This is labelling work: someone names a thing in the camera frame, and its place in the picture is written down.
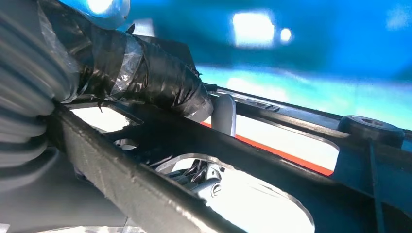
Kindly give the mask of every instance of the metal bar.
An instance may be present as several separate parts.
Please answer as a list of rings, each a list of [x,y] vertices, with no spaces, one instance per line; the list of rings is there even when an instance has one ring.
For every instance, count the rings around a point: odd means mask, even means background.
[[[372,140],[369,140],[369,155],[370,155],[373,194],[375,197],[374,199],[375,215],[376,215],[378,233],[385,233],[382,203],[380,201],[380,186],[379,186],[379,180],[378,180],[378,169],[376,167],[375,148],[374,148],[374,142]]]
[[[267,101],[267,102],[272,102],[272,103],[274,103],[278,106],[287,106],[287,107],[290,107],[290,108],[293,108],[293,109],[296,109],[296,110],[305,111],[306,113],[309,112],[309,113],[315,113],[315,114],[318,114],[318,115],[322,114],[322,115],[325,115],[329,118],[336,119],[336,120],[340,120],[343,117],[343,116],[340,116],[340,115],[337,115],[337,114],[326,113],[326,112],[322,112],[322,111],[319,111],[319,110],[314,110],[314,109],[302,107],[302,106],[299,106],[299,105],[294,105],[294,104],[290,104],[290,103],[286,103],[286,102],[280,102],[280,101],[277,101],[277,100],[271,100],[271,99],[264,98],[264,97],[261,97],[261,96],[255,96],[255,95],[251,95],[251,94],[236,91],[236,90],[227,89],[227,88],[220,87],[220,86],[216,86],[215,88],[211,87],[210,91],[223,91],[223,92],[228,93],[228,94],[238,94],[238,95],[242,95],[242,96],[247,96],[247,97],[251,97],[251,98],[255,98],[255,99],[259,99],[259,100],[263,100],[263,101]]]
[[[278,112],[267,111],[264,109],[258,109],[247,104],[236,103],[236,110],[239,115],[256,119],[259,121],[264,121],[269,124],[274,124],[279,127],[289,128],[294,131],[299,131],[301,134],[307,136],[318,136],[334,143],[335,145],[341,147],[346,147],[348,149],[353,149],[361,151],[367,145],[367,140],[359,140],[354,138],[347,133],[343,133],[325,126],[322,126],[321,121],[328,121],[329,119],[325,116],[319,115],[316,123],[312,123],[309,119],[298,119],[295,117],[288,116],[286,114],[281,114]],[[399,168],[408,169],[412,171],[412,152],[401,150],[398,148],[393,148],[386,145],[376,144],[377,150],[376,157],[379,160],[397,166]]]
[[[47,123],[49,140],[148,233],[244,233],[176,183],[129,161],[66,107],[58,104]]]

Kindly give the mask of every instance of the bright light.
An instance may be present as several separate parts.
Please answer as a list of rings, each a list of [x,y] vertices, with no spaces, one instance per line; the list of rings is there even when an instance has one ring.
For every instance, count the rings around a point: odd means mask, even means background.
[[[179,160],[173,170],[188,169],[193,161],[192,158]],[[249,233],[315,232],[310,213],[283,190],[239,170],[226,168],[219,174],[222,185],[219,194],[200,196],[206,200],[206,206],[226,220]]]
[[[291,39],[291,37],[292,37],[292,32],[289,29],[284,28],[280,31],[280,40],[282,42],[288,42]]]
[[[233,16],[236,46],[261,46],[273,44],[275,26],[267,14],[237,13]]]
[[[113,3],[113,0],[87,0],[89,8],[96,14],[105,12]]]
[[[98,107],[92,107],[72,109],[72,112],[87,124],[105,132],[121,130],[129,124],[125,116],[106,107],[102,107],[101,111]]]

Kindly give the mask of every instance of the black rubber mount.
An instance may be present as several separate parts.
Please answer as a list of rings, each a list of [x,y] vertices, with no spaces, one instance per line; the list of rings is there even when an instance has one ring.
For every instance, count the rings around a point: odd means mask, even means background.
[[[394,125],[363,116],[344,116],[338,130],[361,139],[372,139],[382,144],[401,148],[405,132]]]

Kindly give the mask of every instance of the plastic wrap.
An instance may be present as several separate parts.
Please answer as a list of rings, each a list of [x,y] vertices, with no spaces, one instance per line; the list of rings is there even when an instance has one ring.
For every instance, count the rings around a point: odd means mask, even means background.
[[[70,100],[78,75],[37,1],[0,1],[0,16],[0,167],[6,168],[44,152],[46,124],[37,116],[52,113],[52,100]]]
[[[52,30],[52,25],[47,19],[41,7],[38,7],[38,16],[40,22],[41,33],[44,36],[44,41],[46,45],[50,48],[51,53],[59,60],[63,61],[68,69],[68,76],[71,79],[70,83],[74,83],[75,86],[71,86],[71,95],[66,100],[61,100],[62,102],[70,102],[76,98],[76,89],[79,84],[79,68],[77,62],[74,58],[69,56],[66,48],[57,39],[56,34]]]
[[[99,28],[59,2],[38,1],[48,28],[80,66],[78,94],[144,101],[196,121],[211,115],[211,101],[193,67],[134,35]]]
[[[131,36],[126,38],[126,49],[123,63],[110,96],[124,93],[133,80],[133,75],[137,70],[141,59],[142,51],[139,43]]]

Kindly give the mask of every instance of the bolt hole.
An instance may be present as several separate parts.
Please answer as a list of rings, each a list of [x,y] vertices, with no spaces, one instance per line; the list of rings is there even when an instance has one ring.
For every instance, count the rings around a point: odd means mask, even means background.
[[[364,122],[368,123],[368,124],[372,124],[372,125],[378,125],[378,126],[383,126],[382,123],[374,121],[374,120],[370,120],[370,119],[362,119]]]
[[[212,187],[212,193],[211,193],[212,197],[216,197],[221,190],[222,190],[222,187],[220,183],[214,184],[214,186]]]

